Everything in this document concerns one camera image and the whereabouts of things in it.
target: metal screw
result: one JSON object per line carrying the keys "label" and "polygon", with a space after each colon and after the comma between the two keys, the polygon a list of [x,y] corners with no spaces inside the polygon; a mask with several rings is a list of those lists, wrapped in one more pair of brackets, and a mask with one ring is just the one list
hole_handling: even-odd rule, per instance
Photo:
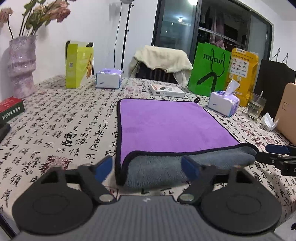
{"label": "metal screw", "polygon": [[190,202],[194,200],[194,196],[190,193],[181,194],[180,199],[185,202]]}
{"label": "metal screw", "polygon": [[111,202],[113,200],[114,196],[111,194],[103,194],[99,197],[99,199],[102,202]]}

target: green shopping bag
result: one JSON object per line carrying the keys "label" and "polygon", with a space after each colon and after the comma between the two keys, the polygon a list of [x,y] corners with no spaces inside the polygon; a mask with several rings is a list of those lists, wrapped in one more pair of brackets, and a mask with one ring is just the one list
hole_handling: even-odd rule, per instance
{"label": "green shopping bag", "polygon": [[230,56],[229,51],[215,45],[198,43],[188,89],[204,96],[223,90]]}

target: glass of water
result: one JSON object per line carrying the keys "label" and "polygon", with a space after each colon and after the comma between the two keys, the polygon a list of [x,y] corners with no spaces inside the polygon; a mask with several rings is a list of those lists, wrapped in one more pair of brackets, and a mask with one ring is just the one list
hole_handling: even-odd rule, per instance
{"label": "glass of water", "polygon": [[261,114],[261,111],[265,106],[265,103],[266,103],[266,99],[252,93],[251,100],[248,105],[247,115],[253,120],[258,119],[259,115]]}

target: tablecloth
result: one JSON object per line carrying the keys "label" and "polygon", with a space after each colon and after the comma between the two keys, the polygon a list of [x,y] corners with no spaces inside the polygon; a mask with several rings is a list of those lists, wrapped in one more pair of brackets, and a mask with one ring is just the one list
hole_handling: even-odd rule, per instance
{"label": "tablecloth", "polygon": [[[120,89],[95,89],[95,78],[77,89],[65,88],[65,77],[56,76],[36,85],[36,92],[25,98],[25,112],[12,119],[10,133],[0,143],[0,208],[12,218],[14,201],[31,183],[55,164],[74,169],[85,163],[97,163],[106,155],[115,156],[117,141],[116,105],[122,98],[193,101],[197,95],[187,89],[188,99],[153,96],[150,84],[160,82],[124,78]],[[208,97],[200,96],[199,105],[226,127],[240,142],[250,142],[264,151],[265,145],[288,144],[278,132],[270,131],[258,121],[248,119],[246,108],[226,118],[206,107]],[[284,177],[273,166],[255,163],[246,167],[283,207],[282,220],[294,210],[296,178]],[[121,194],[173,195],[177,198],[190,185],[163,190],[129,193],[117,187],[114,171],[103,184],[119,198]]]}

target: power cord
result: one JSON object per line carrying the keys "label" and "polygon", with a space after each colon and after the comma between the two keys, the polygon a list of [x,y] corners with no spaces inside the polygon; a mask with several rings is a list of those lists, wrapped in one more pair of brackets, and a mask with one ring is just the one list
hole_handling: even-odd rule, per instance
{"label": "power cord", "polygon": [[115,48],[116,48],[117,36],[118,36],[118,30],[119,30],[120,19],[121,19],[121,9],[122,9],[122,3],[120,4],[119,23],[118,23],[117,34],[116,34],[116,40],[115,40],[115,46],[114,46],[114,69],[115,69]]}

